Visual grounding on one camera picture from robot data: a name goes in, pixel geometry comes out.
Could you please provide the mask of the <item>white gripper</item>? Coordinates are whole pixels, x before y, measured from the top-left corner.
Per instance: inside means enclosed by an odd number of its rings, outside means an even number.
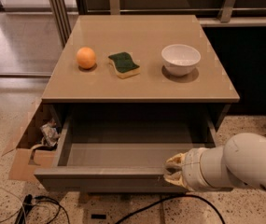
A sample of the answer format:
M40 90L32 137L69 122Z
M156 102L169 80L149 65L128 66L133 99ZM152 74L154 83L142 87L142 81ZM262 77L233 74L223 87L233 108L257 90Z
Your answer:
M189 152L178 153L165 163L168 172L164 179L173 185L190 191L232 190L230 175L223 162L223 147L194 148Z

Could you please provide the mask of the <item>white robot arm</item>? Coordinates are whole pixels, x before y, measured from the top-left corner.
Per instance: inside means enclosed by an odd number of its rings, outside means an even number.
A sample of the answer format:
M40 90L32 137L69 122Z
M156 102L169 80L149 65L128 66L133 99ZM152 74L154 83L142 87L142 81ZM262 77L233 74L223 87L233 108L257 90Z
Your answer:
M164 179L189 191L266 192L266 137L238 133L220 147L193 148L166 161Z

